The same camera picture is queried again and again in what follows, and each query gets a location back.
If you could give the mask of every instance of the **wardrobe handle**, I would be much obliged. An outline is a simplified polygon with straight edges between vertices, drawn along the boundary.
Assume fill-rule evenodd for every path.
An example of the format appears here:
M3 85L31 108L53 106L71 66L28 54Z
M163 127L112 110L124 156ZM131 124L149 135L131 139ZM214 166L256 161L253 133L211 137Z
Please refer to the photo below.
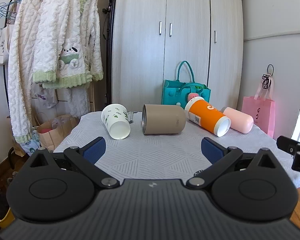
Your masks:
M169 33L169 37L172 36L172 23L170 23L170 33Z
M162 33L162 22L159 23L159 35Z

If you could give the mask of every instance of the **yellow bucket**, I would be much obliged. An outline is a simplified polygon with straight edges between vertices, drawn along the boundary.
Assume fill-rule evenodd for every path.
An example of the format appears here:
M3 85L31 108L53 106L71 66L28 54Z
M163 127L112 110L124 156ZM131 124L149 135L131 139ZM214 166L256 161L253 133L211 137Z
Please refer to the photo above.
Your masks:
M6 216L0 220L0 227L6 228L8 225L10 225L14 220L14 215L11 212L11 208L9 208Z

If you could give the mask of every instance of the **beige tumbler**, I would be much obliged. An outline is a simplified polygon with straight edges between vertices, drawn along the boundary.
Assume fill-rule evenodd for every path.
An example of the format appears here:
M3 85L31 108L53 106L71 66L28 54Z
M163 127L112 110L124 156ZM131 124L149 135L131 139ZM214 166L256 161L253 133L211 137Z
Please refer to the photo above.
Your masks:
M186 125L186 115L181 106L143 105L142 131L144 134L174 134Z

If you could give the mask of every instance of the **bag handle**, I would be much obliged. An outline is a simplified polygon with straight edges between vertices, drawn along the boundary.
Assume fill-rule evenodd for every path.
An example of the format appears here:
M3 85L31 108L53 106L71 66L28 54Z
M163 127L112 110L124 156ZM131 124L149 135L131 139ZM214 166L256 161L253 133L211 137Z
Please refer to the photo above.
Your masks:
M270 80L270 82L271 82L271 85L270 85L270 89L269 89L269 88L267 89L267 91L266 91L265 95L262 97L262 99L263 99L263 101L265 101L268 92L270 92L270 93L269 93L269 99L272 100L274 80L273 80L273 77L272 77L270 74L264 74L264 75L267 75L267 76L269 77L269 80ZM255 99L255 100L257 100L258 97L259 97L259 94L260 94L261 89L262 89L262 83L263 83L263 81L261 81L260 84L259 84L259 86L258 86L257 92L256 92L256 94L255 94L255 96L254 96L254 99Z
M187 63L187 65L188 65L188 67L189 67L189 69L190 69L190 72L191 72L191 76L192 76L192 82L194 83L194 75L193 75L192 68L191 68L191 66L190 66L189 62L188 62L188 61L186 61L186 60L182 61L182 62L181 62L181 64L180 64L180 66L179 66L179 68L178 68L178 77L177 77L177 80L176 80L176 81L179 81L180 68L182 67L182 65L183 65L184 63Z
M46 116L46 118L47 118L46 122L49 121L49 118L48 118L48 116L45 113L39 112L34 117L34 119L36 120L37 124L42 125L42 123L40 123L39 120L38 120L38 114L44 114Z
M202 92L202 90L204 89L203 85L200 84L200 83L185 83L180 89L179 89L179 93L181 93L181 91L184 89L184 88L189 88L189 87L200 87L201 88L201 91L200 93Z
M17 13L17 3L18 3L18 0L14 0L14 1L13 1L11 11L9 12L9 18L10 18L10 19L11 19L11 15L12 15L13 13Z

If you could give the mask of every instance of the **sticker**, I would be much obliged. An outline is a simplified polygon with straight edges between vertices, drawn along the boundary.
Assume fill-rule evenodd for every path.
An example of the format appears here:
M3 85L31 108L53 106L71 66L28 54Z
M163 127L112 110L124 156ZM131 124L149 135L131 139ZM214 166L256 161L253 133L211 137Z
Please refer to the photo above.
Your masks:
M200 116L197 116L191 112L189 112L189 120L191 120L192 122L195 122L197 125L200 125Z

